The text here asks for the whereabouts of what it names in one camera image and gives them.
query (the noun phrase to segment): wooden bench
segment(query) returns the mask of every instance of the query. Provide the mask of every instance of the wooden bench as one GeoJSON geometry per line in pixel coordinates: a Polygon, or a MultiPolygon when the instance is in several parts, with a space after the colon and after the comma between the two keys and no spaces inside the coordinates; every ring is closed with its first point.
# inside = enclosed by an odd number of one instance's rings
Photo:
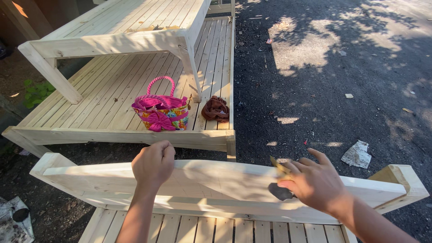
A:
{"type": "MultiPolygon", "coordinates": [[[[166,139],[175,147],[224,151],[229,161],[235,161],[234,0],[208,7],[209,3],[210,0],[109,0],[43,39],[26,42],[20,50],[57,90],[2,135],[38,157],[51,152],[44,146],[47,144],[89,141],[153,144],[166,139]],[[144,14],[144,10],[154,11],[155,15],[152,14],[153,19],[145,20],[143,25],[159,23],[162,27],[177,23],[180,29],[126,33],[130,26],[138,25],[140,19],[149,15],[144,14]],[[205,19],[206,12],[229,12],[230,16],[205,19]],[[175,18],[180,15],[191,18],[190,25],[184,24],[187,21],[182,22],[183,18],[175,18]],[[107,22],[107,25],[92,29],[93,24],[101,22],[107,22]],[[186,68],[190,59],[171,48],[179,48],[179,44],[170,34],[180,32],[187,33],[191,41],[187,50],[195,67],[192,69],[202,95],[201,103],[194,102],[197,97],[194,75],[188,71],[191,65],[186,68]],[[143,42],[146,41],[144,37],[153,35],[165,38],[158,40],[158,48],[149,52],[145,47],[138,48],[144,45],[139,41],[126,45],[124,41],[129,40],[131,34],[139,35],[143,42]],[[104,42],[106,38],[117,39],[104,42]],[[95,57],[69,80],[63,76],[61,79],[57,66],[49,63],[78,56],[95,57]],[[148,84],[158,76],[173,78],[175,97],[188,97],[191,108],[187,130],[148,131],[131,108],[134,99],[145,95],[148,84]],[[229,123],[207,121],[201,115],[205,103],[213,95],[227,102],[229,123]]],[[[162,80],[152,86],[151,93],[169,95],[170,90],[170,82],[162,80]]]]}
{"type": "MultiPolygon", "coordinates": [[[[46,153],[30,172],[36,178],[97,207],[80,243],[114,242],[129,208],[136,180],[130,163],[77,166],[46,153]]],[[[268,191],[273,167],[211,160],[176,160],[159,189],[149,242],[356,242],[330,215],[297,198],[280,201],[268,191]]],[[[429,193],[411,166],[388,165],[369,179],[341,176],[347,189],[379,213],[429,193]]]]}

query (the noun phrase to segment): floral print bag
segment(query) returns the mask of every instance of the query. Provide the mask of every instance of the floral print bag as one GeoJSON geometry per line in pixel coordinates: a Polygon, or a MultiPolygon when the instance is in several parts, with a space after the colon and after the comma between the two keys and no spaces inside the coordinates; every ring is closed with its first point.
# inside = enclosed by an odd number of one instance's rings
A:
{"type": "Polygon", "coordinates": [[[188,115],[187,97],[183,97],[183,99],[175,98],[174,90],[174,80],[168,76],[160,76],[153,79],[149,84],[146,95],[135,99],[132,108],[148,130],[156,132],[160,132],[161,130],[186,130],[188,115]],[[171,95],[158,96],[150,94],[152,85],[162,79],[171,81],[171,95]]]}

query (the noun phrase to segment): brown towel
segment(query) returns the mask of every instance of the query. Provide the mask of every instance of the brown towel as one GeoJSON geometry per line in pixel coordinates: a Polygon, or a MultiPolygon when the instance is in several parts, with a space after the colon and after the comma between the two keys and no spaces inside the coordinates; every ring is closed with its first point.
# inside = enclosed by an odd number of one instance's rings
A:
{"type": "Polygon", "coordinates": [[[217,96],[212,96],[201,110],[203,117],[210,120],[217,120],[221,123],[229,122],[229,108],[226,106],[226,101],[217,96]]]}

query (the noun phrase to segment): wooden leg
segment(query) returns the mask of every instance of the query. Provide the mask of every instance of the wooden leg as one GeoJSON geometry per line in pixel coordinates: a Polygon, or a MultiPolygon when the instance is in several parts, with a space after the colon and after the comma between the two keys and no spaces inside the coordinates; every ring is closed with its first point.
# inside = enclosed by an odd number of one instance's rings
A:
{"type": "Polygon", "coordinates": [[[375,210],[380,214],[429,197],[428,191],[410,165],[388,165],[369,177],[368,180],[402,184],[407,191],[405,195],[375,207],[375,210]]]}
{"type": "Polygon", "coordinates": [[[226,157],[230,162],[235,162],[235,130],[226,130],[226,157]]]}
{"type": "Polygon", "coordinates": [[[52,151],[47,149],[45,146],[35,145],[25,137],[21,136],[19,133],[14,131],[12,127],[8,127],[2,135],[39,158],[41,158],[45,153],[52,153],[52,151]]]}
{"type": "Polygon", "coordinates": [[[201,102],[201,86],[198,79],[198,71],[195,65],[194,45],[187,36],[177,37],[178,55],[183,63],[183,69],[187,76],[187,82],[192,88],[192,98],[195,103],[201,102]]]}
{"type": "Polygon", "coordinates": [[[53,67],[53,62],[48,63],[38,51],[26,42],[18,47],[18,50],[33,64],[33,66],[50,82],[69,102],[78,104],[83,97],[78,91],[67,81],[67,79],[59,72],[56,67],[53,67]]]}

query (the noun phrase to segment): litter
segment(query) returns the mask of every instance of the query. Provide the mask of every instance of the litter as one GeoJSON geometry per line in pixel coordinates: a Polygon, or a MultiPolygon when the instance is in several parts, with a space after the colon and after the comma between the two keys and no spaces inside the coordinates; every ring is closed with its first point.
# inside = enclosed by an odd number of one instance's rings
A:
{"type": "Polygon", "coordinates": [[[357,140],[357,142],[343,154],[341,160],[350,166],[354,165],[367,169],[372,158],[372,156],[367,153],[368,147],[368,143],[357,140]]]}
{"type": "Polygon", "coordinates": [[[23,149],[23,150],[19,153],[19,155],[25,155],[25,156],[28,156],[28,155],[30,155],[30,152],[28,152],[27,150],[23,149]]]}
{"type": "Polygon", "coordinates": [[[35,240],[29,208],[19,197],[10,201],[0,197],[0,232],[0,242],[30,243],[35,240]]]}
{"type": "Polygon", "coordinates": [[[402,108],[404,111],[408,112],[408,113],[414,113],[412,110],[407,109],[407,108],[402,108]]]}

